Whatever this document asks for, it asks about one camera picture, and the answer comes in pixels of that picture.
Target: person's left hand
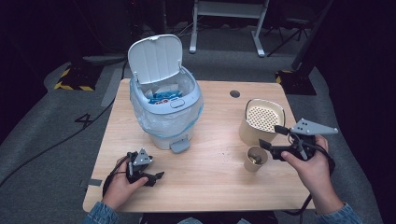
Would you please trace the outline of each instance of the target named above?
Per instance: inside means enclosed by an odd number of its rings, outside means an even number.
[[[116,171],[121,172],[114,174],[113,180],[108,186],[105,196],[102,199],[102,203],[106,204],[113,210],[117,210],[121,205],[126,203],[135,190],[144,186],[149,181],[147,177],[142,177],[130,184],[126,177],[127,161],[123,162],[119,169]]]

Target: perforated speaker grille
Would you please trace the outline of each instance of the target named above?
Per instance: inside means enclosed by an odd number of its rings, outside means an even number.
[[[274,133],[274,126],[279,124],[278,121],[278,114],[270,108],[252,106],[247,111],[247,123],[255,129]]]

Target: sleeve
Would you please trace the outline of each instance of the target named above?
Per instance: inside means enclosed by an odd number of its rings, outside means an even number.
[[[327,215],[317,215],[316,220],[318,224],[362,224],[361,219],[347,203],[336,212]]]
[[[113,209],[98,202],[85,217],[82,224],[115,224],[118,219],[119,217]]]

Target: black cable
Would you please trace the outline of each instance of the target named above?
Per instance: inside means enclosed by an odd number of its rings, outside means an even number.
[[[297,212],[290,212],[290,211],[283,211],[286,214],[289,214],[291,216],[299,216],[302,215],[303,212],[305,211],[306,207],[309,205],[309,203],[312,200],[312,195],[309,194],[308,197],[305,199],[305,202],[303,204],[303,206],[297,211]]]
[[[124,78],[124,71],[125,71],[125,66],[128,63],[128,60],[125,61],[123,67],[122,67],[122,75],[121,75],[121,79]],[[52,150],[53,148],[63,144],[64,142],[67,142],[68,140],[72,139],[74,136],[78,135],[79,133],[81,133],[82,131],[84,131],[86,128],[88,128],[89,126],[91,126],[94,122],[96,122],[103,114],[105,114],[105,112],[114,104],[115,99],[113,99],[111,101],[111,103],[95,118],[93,119],[91,122],[89,122],[87,125],[85,125],[83,128],[81,128],[80,130],[78,130],[77,132],[71,134],[70,136],[66,137],[64,140],[58,142],[57,144],[46,148],[45,150],[41,151],[40,153],[36,154],[35,156],[33,156],[31,159],[25,161],[24,163],[22,163],[21,165],[19,165],[17,168],[15,168],[11,173],[9,173],[6,178],[3,179],[3,181],[0,183],[0,188],[3,187],[3,185],[15,174],[17,173],[23,166],[25,166],[26,164],[28,164],[31,161],[34,161],[35,159],[37,159],[38,157],[40,157],[41,155],[43,155],[44,153]]]
[[[116,172],[113,175],[117,175],[117,174],[126,174],[126,171],[121,171],[121,172]]]
[[[104,47],[105,49],[108,49],[108,50],[110,50],[111,52],[114,52],[114,53],[125,53],[125,52],[116,51],[116,50],[111,49],[111,48],[109,48],[108,46],[106,46],[106,45],[97,37],[97,35],[96,35],[95,32],[93,31],[93,29],[91,28],[90,23],[88,22],[87,18],[86,18],[86,17],[84,16],[84,14],[82,13],[80,7],[78,6],[78,4],[76,3],[75,0],[73,0],[73,3],[74,3],[74,5],[75,5],[76,9],[78,10],[79,15],[82,17],[82,19],[84,20],[85,24],[87,25],[88,29],[90,29],[90,31],[91,31],[93,37],[98,41],[98,43],[99,43],[100,45],[102,45],[102,47]]]
[[[128,159],[127,156],[125,156],[124,158],[122,158],[122,160],[120,160],[120,162],[117,163],[117,165],[114,167],[113,171],[111,171],[110,175],[116,175],[116,174],[126,173],[126,171],[124,171],[124,172],[116,172],[117,169],[120,168],[120,166],[122,165],[122,163],[126,161],[126,159]]]
[[[312,147],[314,148],[316,151],[321,152],[326,158],[327,161],[329,163],[329,175],[332,176],[332,172],[335,169],[335,161],[332,159],[332,157],[329,155],[329,153],[326,151],[326,149],[324,149],[323,147],[319,146],[319,145],[309,145],[307,143],[305,143],[308,147]]]

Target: gray carpet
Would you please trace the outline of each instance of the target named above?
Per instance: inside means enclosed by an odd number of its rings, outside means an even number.
[[[294,56],[304,43],[292,40],[272,57],[259,58],[250,30],[207,29],[198,34],[197,52],[189,54],[190,36],[181,37],[183,65],[199,80],[275,82],[274,73],[290,69]],[[261,36],[264,49],[280,43],[277,32]],[[102,60],[108,57],[90,57]],[[45,149],[81,130],[75,119],[99,116],[110,105],[120,82],[123,63],[106,66],[96,91],[65,91],[53,87],[64,65],[47,75],[48,93],[20,121],[0,146],[0,179]],[[125,77],[131,72],[127,66]],[[326,82],[317,69],[310,75],[317,96],[287,95],[296,119],[338,127]],[[91,126],[73,138],[51,148],[16,172],[0,188],[0,223],[79,223],[85,189],[106,129],[109,108]],[[342,135],[326,136],[336,162],[332,177],[341,199],[355,209],[364,223],[382,223],[371,185],[351,154]],[[137,223],[141,214],[120,214],[120,223]],[[279,223],[298,223],[299,218],[276,211]],[[304,223],[314,223],[314,211],[304,213]]]

